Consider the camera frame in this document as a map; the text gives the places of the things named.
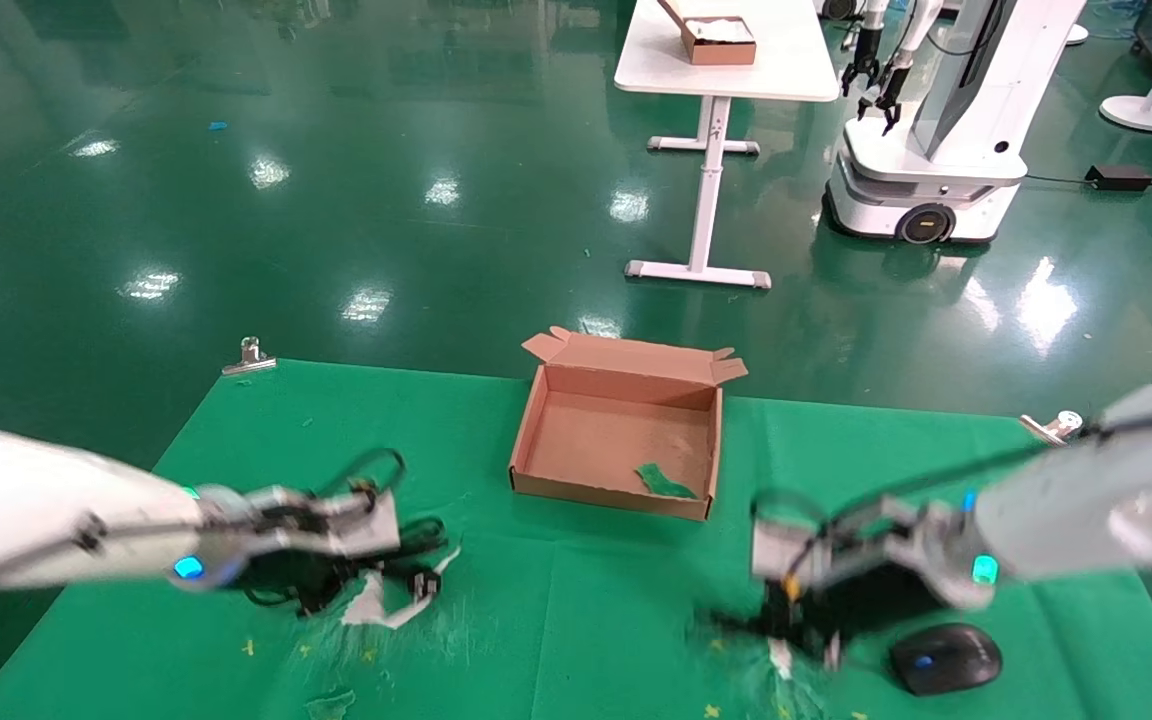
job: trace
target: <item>green epoxy floor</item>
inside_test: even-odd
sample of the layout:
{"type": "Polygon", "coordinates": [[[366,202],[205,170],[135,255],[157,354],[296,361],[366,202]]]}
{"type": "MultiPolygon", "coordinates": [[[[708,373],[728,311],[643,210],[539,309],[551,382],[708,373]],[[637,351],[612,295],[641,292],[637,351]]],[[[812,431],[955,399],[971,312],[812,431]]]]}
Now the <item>green epoxy floor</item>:
{"type": "MultiPolygon", "coordinates": [[[[700,162],[645,151],[695,100],[612,85],[631,9],[0,0],[0,429],[150,467],[244,334],[525,377],[518,342],[561,324],[736,347],[742,395],[965,414],[1091,414],[1152,378],[1152,191],[1028,182],[984,252],[842,238],[819,199],[847,100],[733,105],[763,156],[727,160],[713,260],[772,291],[627,282],[685,259],[700,162]]],[[[1061,59],[1033,173],[1152,169],[1096,115],[1149,86],[1126,46],[1061,59]]],[[[45,600],[0,601],[0,647],[45,600]]]]}

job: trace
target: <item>box flap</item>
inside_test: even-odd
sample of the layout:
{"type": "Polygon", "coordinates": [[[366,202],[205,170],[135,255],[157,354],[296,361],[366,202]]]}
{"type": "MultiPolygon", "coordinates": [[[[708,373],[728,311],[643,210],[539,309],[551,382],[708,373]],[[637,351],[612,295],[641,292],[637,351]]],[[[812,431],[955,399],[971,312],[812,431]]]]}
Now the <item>box flap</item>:
{"type": "Polygon", "coordinates": [[[679,10],[679,5],[675,0],[657,0],[660,6],[662,6],[664,12],[669,13],[669,18],[673,20],[673,24],[676,24],[679,29],[687,29],[687,23],[682,22],[682,12],[679,10]]]}
{"type": "Polygon", "coordinates": [[[522,347],[543,363],[558,367],[612,370],[710,387],[748,374],[744,361],[730,357],[730,347],[717,351],[695,350],[691,347],[590,336],[559,327],[550,328],[550,334],[536,334],[522,347]]]}

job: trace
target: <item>white table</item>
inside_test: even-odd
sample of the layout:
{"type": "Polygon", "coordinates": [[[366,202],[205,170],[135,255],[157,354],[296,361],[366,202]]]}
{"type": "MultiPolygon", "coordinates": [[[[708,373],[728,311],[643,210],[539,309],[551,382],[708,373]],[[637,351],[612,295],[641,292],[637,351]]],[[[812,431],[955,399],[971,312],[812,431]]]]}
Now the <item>white table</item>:
{"type": "Polygon", "coordinates": [[[616,88],[630,92],[698,94],[700,122],[696,137],[653,137],[647,149],[704,150],[700,195],[687,265],[630,260],[626,274],[748,287],[772,287],[772,276],[756,270],[711,268],[718,183],[723,152],[758,152],[758,143],[727,139],[733,97],[760,100],[827,103],[838,97],[838,74],[824,46],[812,0],[727,0],[685,3],[690,17],[740,15],[758,41],[753,65],[691,65],[679,28],[657,0],[639,0],[616,67],[616,88]]]}

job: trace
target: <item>small cardboard box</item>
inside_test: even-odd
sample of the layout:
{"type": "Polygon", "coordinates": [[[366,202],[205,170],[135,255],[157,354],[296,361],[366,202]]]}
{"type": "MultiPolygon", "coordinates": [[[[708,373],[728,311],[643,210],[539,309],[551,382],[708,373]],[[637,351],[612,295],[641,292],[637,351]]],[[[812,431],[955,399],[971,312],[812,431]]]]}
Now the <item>small cardboard box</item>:
{"type": "Polygon", "coordinates": [[[691,350],[550,328],[522,343],[541,365],[509,458],[528,495],[706,520],[718,484],[723,392],[745,364],[732,348],[691,350]],[[653,495],[655,464],[696,499],[653,495]]]}
{"type": "Polygon", "coordinates": [[[662,6],[664,12],[669,13],[669,18],[673,18],[673,23],[679,26],[679,32],[682,35],[682,46],[687,48],[687,59],[691,61],[691,65],[755,63],[755,55],[758,54],[758,41],[755,40],[755,33],[749,31],[749,25],[738,15],[684,17],[675,0],[659,0],[659,3],[662,6]],[[749,40],[705,40],[705,38],[696,37],[696,32],[691,28],[695,23],[710,23],[717,22],[717,20],[740,23],[740,26],[745,29],[744,36],[749,40]]]}

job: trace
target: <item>table leg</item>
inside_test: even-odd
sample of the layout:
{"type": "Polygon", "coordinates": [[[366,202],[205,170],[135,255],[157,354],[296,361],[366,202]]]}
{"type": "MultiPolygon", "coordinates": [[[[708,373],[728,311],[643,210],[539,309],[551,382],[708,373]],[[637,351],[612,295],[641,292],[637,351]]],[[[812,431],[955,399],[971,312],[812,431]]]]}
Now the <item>table leg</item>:
{"type": "Polygon", "coordinates": [[[708,118],[705,132],[705,161],[700,167],[700,191],[696,196],[696,225],[691,230],[691,258],[687,265],[676,263],[649,263],[630,260],[626,265],[628,276],[668,278],[675,281],[699,281],[745,287],[772,287],[772,276],[758,270],[711,268],[708,245],[714,234],[714,214],[718,211],[718,183],[723,176],[723,142],[727,138],[727,113],[732,108],[730,97],[705,97],[705,105],[712,109],[702,111],[708,118]]]}
{"type": "MultiPolygon", "coordinates": [[[[647,150],[704,150],[705,136],[708,135],[710,109],[714,99],[705,94],[700,98],[700,122],[696,123],[696,137],[660,137],[652,136],[647,141],[647,150]]],[[[723,152],[745,152],[746,156],[758,156],[758,143],[753,141],[723,141],[723,152]]]]}

